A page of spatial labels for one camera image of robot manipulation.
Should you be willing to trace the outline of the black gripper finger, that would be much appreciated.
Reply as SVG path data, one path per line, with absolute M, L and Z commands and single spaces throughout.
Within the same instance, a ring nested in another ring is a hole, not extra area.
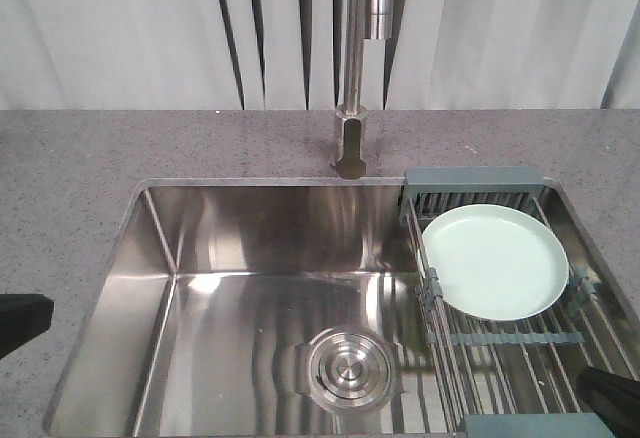
M 577 376 L 578 396 L 616 437 L 639 436 L 639 381 L 594 367 Z
M 54 301 L 42 294 L 1 295 L 1 358 L 51 327 Z

